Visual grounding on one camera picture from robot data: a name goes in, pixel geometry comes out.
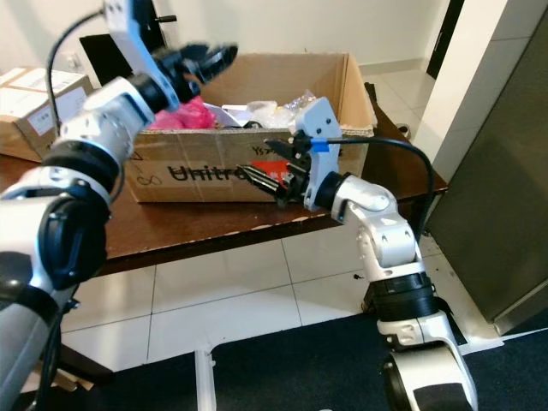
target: white paper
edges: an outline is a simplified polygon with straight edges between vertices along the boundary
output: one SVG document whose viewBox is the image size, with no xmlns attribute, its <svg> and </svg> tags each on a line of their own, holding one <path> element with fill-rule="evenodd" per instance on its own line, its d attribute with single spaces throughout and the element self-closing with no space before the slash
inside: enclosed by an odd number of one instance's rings
<svg viewBox="0 0 548 411">
<path fill-rule="evenodd" d="M 0 75 L 0 84 L 7 83 L 17 75 L 21 74 L 25 69 L 19 67 L 19 68 L 12 68 L 8 73 Z"/>
<path fill-rule="evenodd" d="M 218 107 L 214 104 L 208 104 L 204 103 L 204 106 L 215 115 L 215 120 L 217 122 L 220 122 L 224 126 L 229 127 L 243 127 L 246 125 L 246 123 L 251 118 L 251 113 L 249 111 L 241 111 L 241 110 L 232 110 L 231 112 L 228 112 L 221 107 Z"/>
<path fill-rule="evenodd" d="M 86 101 L 86 93 L 82 87 L 75 88 L 71 92 L 56 98 L 57 111 L 62 122 L 76 116 Z M 28 122 L 33 126 L 38 135 L 43 135 L 53 128 L 53 117 L 51 107 L 46 105 L 42 110 L 37 111 L 28 117 Z"/>
<path fill-rule="evenodd" d="M 14 117 L 24 117 L 46 100 L 42 92 L 0 88 L 0 114 Z"/>
<path fill-rule="evenodd" d="M 83 74 L 79 73 L 66 73 L 64 71 L 53 70 L 51 72 L 53 92 L 64 90 L 83 76 Z M 32 88 L 33 90 L 45 92 L 45 68 L 35 68 L 33 71 L 28 72 L 11 83 L 11 86 Z"/>
</svg>

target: white label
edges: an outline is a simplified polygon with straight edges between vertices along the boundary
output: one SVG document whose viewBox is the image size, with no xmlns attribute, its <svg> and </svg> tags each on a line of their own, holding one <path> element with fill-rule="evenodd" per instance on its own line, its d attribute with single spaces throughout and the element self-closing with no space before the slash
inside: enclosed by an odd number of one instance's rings
<svg viewBox="0 0 548 411">
<path fill-rule="evenodd" d="M 0 88 L 0 114 L 24 117 L 46 100 L 42 92 Z"/>
<path fill-rule="evenodd" d="M 71 84 L 74 84 L 75 81 L 81 79 L 83 76 L 83 74 L 53 70 L 51 72 L 53 92 L 60 92 Z M 34 69 L 11 83 L 11 86 L 32 88 L 33 90 L 45 92 L 45 68 Z"/>
<path fill-rule="evenodd" d="M 72 92 L 67 92 L 61 97 L 56 98 L 57 111 L 62 122 L 76 116 L 82 109 L 86 101 L 86 93 L 82 87 L 75 88 Z M 28 117 L 28 122 L 33 126 L 38 135 L 47 133 L 53 127 L 53 117 L 51 107 L 46 105 L 42 110 L 37 111 Z"/>
<path fill-rule="evenodd" d="M 23 68 L 12 68 L 8 73 L 0 75 L 0 84 L 10 81 L 23 71 L 25 71 Z"/>
</svg>

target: unitree logo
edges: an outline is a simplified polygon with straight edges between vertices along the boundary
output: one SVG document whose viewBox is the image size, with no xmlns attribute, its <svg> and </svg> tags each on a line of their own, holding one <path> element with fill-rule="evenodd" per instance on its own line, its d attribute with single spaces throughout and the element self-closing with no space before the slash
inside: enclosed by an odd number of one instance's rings
<svg viewBox="0 0 548 411">
<path fill-rule="evenodd" d="M 245 174 L 238 169 L 218 169 L 213 166 L 209 168 L 207 165 L 204 165 L 203 169 L 191 169 L 190 167 L 170 167 L 168 166 L 168 171 L 171 176 L 179 181 L 185 182 L 187 180 L 193 181 L 224 181 L 229 180 L 230 176 L 239 178 L 240 180 L 245 180 Z"/>
</svg>

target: pink plastic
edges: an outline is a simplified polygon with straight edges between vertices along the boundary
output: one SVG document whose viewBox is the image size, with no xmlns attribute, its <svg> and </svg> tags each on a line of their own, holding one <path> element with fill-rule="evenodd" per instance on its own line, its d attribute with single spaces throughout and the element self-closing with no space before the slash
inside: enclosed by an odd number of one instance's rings
<svg viewBox="0 0 548 411">
<path fill-rule="evenodd" d="M 198 96 L 179 110 L 169 113 L 165 110 L 156 115 L 156 122 L 149 130 L 173 130 L 181 128 L 215 128 L 215 116 L 205 106 L 202 97 Z"/>
</svg>

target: baseboard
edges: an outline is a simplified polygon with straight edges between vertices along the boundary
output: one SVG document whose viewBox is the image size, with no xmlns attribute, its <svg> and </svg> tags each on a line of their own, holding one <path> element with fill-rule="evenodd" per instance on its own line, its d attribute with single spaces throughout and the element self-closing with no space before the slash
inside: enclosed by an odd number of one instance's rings
<svg viewBox="0 0 548 411">
<path fill-rule="evenodd" d="M 387 63 L 360 64 L 360 72 L 361 75 L 375 75 L 394 71 L 426 70 L 426 67 L 428 67 L 428 60 L 425 58 L 414 58 Z"/>
</svg>

